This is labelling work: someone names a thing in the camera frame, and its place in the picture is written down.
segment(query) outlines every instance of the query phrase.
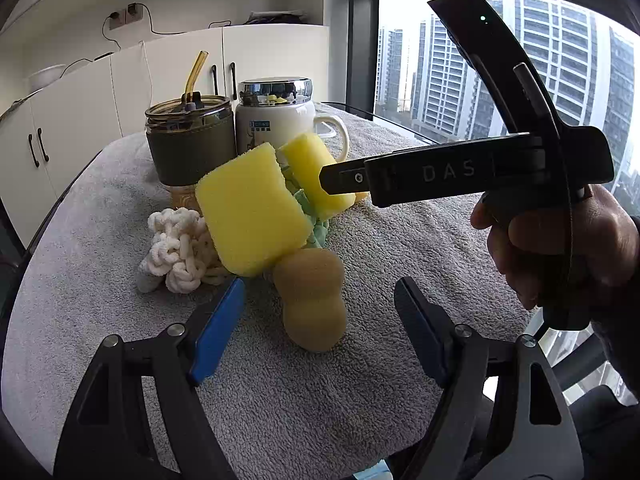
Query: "mug handle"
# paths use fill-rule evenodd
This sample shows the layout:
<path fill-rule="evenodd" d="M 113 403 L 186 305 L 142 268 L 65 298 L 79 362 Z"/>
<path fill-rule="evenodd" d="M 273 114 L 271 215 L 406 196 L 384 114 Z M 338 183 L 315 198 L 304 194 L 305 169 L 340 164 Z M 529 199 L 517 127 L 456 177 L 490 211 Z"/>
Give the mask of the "mug handle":
<path fill-rule="evenodd" d="M 336 162 L 344 162 L 347 160 L 347 155 L 349 155 L 349 133 L 347 132 L 347 126 L 342 122 L 342 119 L 335 115 L 318 114 L 314 117 L 314 126 L 318 123 L 331 123 L 335 126 L 335 129 L 342 137 L 342 151 L 340 152 Z"/>

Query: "cabinet handle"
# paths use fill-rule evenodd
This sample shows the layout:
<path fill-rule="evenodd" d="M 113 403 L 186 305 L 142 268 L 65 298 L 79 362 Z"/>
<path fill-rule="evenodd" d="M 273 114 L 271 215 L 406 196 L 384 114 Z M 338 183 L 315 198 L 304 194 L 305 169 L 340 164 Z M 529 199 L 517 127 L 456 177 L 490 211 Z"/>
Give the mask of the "cabinet handle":
<path fill-rule="evenodd" d="M 44 146 L 42 144 L 42 128 L 38 128 L 38 142 L 40 143 L 40 148 L 42 149 L 42 155 L 44 155 L 44 161 L 49 161 L 49 155 L 44 152 Z"/>
<path fill-rule="evenodd" d="M 33 140 L 33 136 L 31 134 L 29 134 L 29 148 L 31 150 L 31 156 L 33 157 L 33 163 L 36 165 L 36 168 L 40 167 L 40 163 L 38 162 L 38 159 L 36 158 L 36 154 L 33 153 L 33 145 L 31 144 L 31 141 Z"/>
<path fill-rule="evenodd" d="M 218 67 L 211 65 L 211 73 L 213 74 L 213 95 L 218 95 Z"/>
<path fill-rule="evenodd" d="M 234 84 L 234 94 L 232 96 L 232 100 L 235 101 L 236 99 L 238 99 L 238 93 L 236 92 L 236 64 L 232 62 L 231 65 L 229 65 L 229 68 L 231 68 L 231 79 Z"/>

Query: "white yarn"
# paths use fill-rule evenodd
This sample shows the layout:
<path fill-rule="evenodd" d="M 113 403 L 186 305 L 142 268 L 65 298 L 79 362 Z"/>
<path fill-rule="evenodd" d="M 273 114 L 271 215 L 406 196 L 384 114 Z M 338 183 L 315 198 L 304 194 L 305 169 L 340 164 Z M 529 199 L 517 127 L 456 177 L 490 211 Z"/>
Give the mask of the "white yarn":
<path fill-rule="evenodd" d="M 229 275 L 197 211 L 164 209 L 151 213 L 147 225 L 154 238 L 138 267 L 140 292 L 154 290 L 164 275 L 166 287 L 179 294 L 193 292 L 201 282 L 220 285 Z"/>

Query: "electrical outlet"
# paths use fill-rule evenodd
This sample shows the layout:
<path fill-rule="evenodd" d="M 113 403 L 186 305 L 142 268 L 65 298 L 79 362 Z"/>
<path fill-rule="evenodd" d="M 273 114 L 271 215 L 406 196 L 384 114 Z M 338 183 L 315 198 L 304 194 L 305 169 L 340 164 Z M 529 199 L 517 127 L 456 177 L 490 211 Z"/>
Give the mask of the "electrical outlet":
<path fill-rule="evenodd" d="M 118 28 L 118 27 L 122 27 L 123 25 L 126 25 L 127 24 L 126 16 L 127 16 L 127 9 L 120 9 L 111 13 L 109 18 L 109 30 L 113 30 L 114 28 Z"/>
<path fill-rule="evenodd" d="M 127 6 L 127 24 L 133 22 L 139 22 L 142 19 L 142 5 L 141 4 L 129 4 Z"/>

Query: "person's arm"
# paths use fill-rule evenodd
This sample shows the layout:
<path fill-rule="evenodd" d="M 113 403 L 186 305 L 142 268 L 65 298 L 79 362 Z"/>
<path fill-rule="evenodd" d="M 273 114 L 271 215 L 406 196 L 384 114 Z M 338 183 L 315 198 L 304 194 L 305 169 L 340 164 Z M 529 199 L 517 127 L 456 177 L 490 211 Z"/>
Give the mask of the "person's arm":
<path fill-rule="evenodd" d="M 567 304 L 589 308 L 607 358 L 626 386 L 640 398 L 640 235 L 634 221 L 602 186 L 574 206 L 574 253 Z M 482 202 L 471 214 L 476 229 L 491 228 L 487 248 L 523 306 L 530 310 L 541 289 L 540 269 L 531 253 L 561 254 L 562 209 L 540 209 L 514 218 L 508 232 L 494 225 Z"/>

